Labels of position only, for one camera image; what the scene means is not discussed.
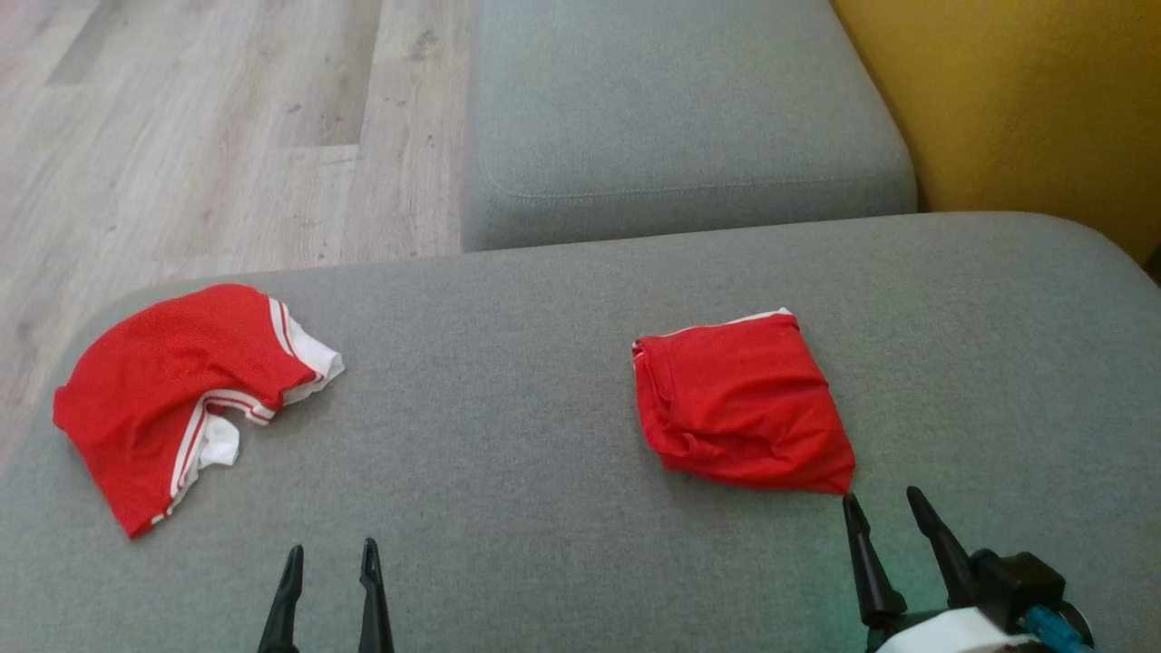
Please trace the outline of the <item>small grey sofa seat cushion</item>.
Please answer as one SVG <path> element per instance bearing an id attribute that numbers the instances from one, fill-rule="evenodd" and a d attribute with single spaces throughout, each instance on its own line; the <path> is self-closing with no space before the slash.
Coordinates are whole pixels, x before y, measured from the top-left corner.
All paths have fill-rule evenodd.
<path id="1" fill-rule="evenodd" d="M 461 247 L 916 211 L 831 0 L 475 0 Z"/>

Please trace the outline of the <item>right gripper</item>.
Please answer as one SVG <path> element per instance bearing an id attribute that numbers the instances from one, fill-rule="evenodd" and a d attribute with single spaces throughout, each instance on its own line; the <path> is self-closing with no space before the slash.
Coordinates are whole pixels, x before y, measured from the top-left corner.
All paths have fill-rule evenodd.
<path id="1" fill-rule="evenodd" d="M 913 519 L 940 567 L 947 608 L 906 613 L 907 603 L 892 586 L 873 546 L 871 526 L 854 493 L 842 500 L 848 546 L 853 561 L 854 595 L 860 620 L 868 627 L 866 653 L 1044 653 L 1019 620 L 974 605 L 976 581 L 971 557 L 933 510 L 925 493 L 908 486 Z"/>

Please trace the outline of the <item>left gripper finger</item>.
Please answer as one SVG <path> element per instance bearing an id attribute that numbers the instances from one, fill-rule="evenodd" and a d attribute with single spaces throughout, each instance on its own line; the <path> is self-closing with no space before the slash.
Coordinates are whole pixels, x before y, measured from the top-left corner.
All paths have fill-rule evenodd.
<path id="1" fill-rule="evenodd" d="M 257 653 L 300 653 L 294 633 L 305 558 L 307 553 L 301 544 L 289 551 Z"/>
<path id="2" fill-rule="evenodd" d="M 366 593 L 359 653 L 395 653 L 380 550 L 377 541 L 370 537 L 365 538 L 359 579 Z"/>

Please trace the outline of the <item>red jersey with white trim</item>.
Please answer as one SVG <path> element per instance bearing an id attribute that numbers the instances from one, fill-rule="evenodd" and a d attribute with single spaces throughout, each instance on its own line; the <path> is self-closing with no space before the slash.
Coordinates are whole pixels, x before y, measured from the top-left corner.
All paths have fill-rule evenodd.
<path id="1" fill-rule="evenodd" d="M 286 302 L 219 284 L 100 335 L 55 389 L 53 421 L 138 539 L 174 514 L 200 472 L 237 461 L 240 430 L 228 412 L 267 425 L 345 368 Z"/>
<path id="2" fill-rule="evenodd" d="M 851 491 L 857 471 L 830 385 L 786 308 L 639 338 L 647 446 L 668 471 L 752 491 Z"/>

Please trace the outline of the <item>yellow sofa back cushion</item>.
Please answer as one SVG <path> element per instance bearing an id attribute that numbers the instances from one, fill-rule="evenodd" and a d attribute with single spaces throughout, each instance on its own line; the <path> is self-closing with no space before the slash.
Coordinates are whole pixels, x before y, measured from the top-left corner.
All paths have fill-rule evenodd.
<path id="1" fill-rule="evenodd" d="M 924 210 L 1044 211 L 1161 249 L 1161 0 L 831 0 Z"/>

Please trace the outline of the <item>large grey sofa seat cushion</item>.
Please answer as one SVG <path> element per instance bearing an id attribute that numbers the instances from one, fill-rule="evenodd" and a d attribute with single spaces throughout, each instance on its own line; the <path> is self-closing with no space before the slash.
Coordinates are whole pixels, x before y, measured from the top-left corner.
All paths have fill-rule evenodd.
<path id="1" fill-rule="evenodd" d="M 904 488 L 1060 571 L 1099 653 L 1161 653 L 1161 287 L 1099 234 L 942 211 L 244 277 L 337 349 L 129 541 L 44 402 L 0 472 L 0 653 L 356 650 L 365 538 L 395 648 L 861 653 L 836 497 L 659 467 L 630 344 L 788 308 L 892 582 L 942 607 Z"/>

